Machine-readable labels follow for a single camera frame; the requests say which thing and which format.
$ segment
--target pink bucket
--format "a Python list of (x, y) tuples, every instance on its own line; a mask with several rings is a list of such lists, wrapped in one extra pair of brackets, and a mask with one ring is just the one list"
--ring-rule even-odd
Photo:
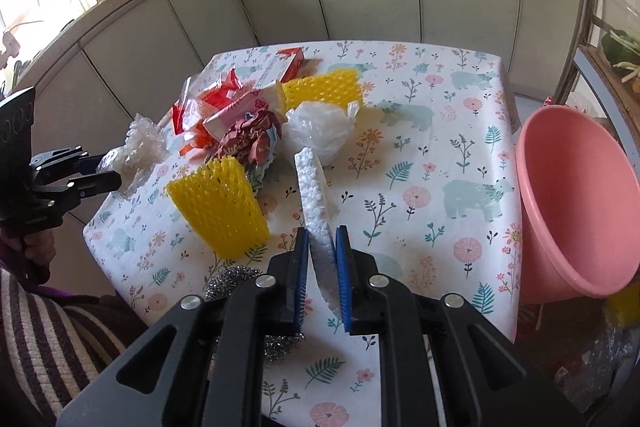
[(640, 188), (625, 153), (590, 117), (536, 111), (516, 146), (526, 303), (604, 297), (640, 263)]

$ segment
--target person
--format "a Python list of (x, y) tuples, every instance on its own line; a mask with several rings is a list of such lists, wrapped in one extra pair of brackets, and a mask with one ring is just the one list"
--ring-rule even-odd
[(119, 296), (44, 284), (51, 230), (0, 229), (0, 415), (3, 425), (53, 427), (63, 407), (146, 329)]

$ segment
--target white tablecloth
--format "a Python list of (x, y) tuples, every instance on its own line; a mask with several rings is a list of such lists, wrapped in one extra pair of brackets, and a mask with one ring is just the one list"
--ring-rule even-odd
[[(202, 86), (233, 65), (240, 78), (289, 46), (220, 54)], [(305, 75), (358, 69), (366, 107), (356, 133), (325, 169), (340, 206), (337, 224), (351, 245), (372, 253), (381, 272), (412, 291), (458, 292), (507, 337), (516, 327), (520, 280), (520, 196), (511, 142), (508, 82), (497, 56), (392, 42), (312, 42)], [(109, 196), (84, 229), (114, 287), (149, 324), (188, 293), (200, 293), (225, 266), (190, 229), (166, 194), (167, 181), (196, 168), (181, 158), (182, 138), (164, 132), (171, 158), (129, 200)], [(239, 263), (266, 269), (292, 247), (303, 224), (296, 174), (274, 163), (260, 192), (270, 241)], [(375, 337), (350, 337), (322, 300), (310, 265), (306, 340), (264, 372), (263, 412), (286, 426), (380, 424), (380, 364)], [(316, 375), (327, 361), (335, 376)]]

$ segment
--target yellow mesh sleeve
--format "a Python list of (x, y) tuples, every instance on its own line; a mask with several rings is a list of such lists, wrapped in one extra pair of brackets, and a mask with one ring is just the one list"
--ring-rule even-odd
[(331, 73), (295, 79), (283, 85), (287, 97), (287, 111), (295, 109), (305, 100), (319, 100), (340, 106), (357, 100), (364, 105), (358, 72), (354, 69), (335, 70)]
[(232, 156), (211, 160), (166, 188), (184, 219), (222, 259), (238, 259), (268, 241), (267, 221)]

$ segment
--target silver rivet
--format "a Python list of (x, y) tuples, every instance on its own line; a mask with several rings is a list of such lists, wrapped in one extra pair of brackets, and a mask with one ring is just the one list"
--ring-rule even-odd
[(378, 273), (370, 277), (369, 284), (372, 285), (373, 288), (384, 288), (389, 284), (389, 278)]
[(449, 293), (444, 297), (444, 304), (449, 308), (462, 308), (464, 303), (465, 300), (462, 295), (458, 295), (457, 293)]
[(183, 310), (194, 310), (202, 304), (202, 299), (197, 295), (188, 295), (180, 301), (180, 307)]
[(274, 284), (276, 284), (276, 278), (268, 274), (261, 275), (255, 280), (255, 285), (260, 288), (271, 288)]

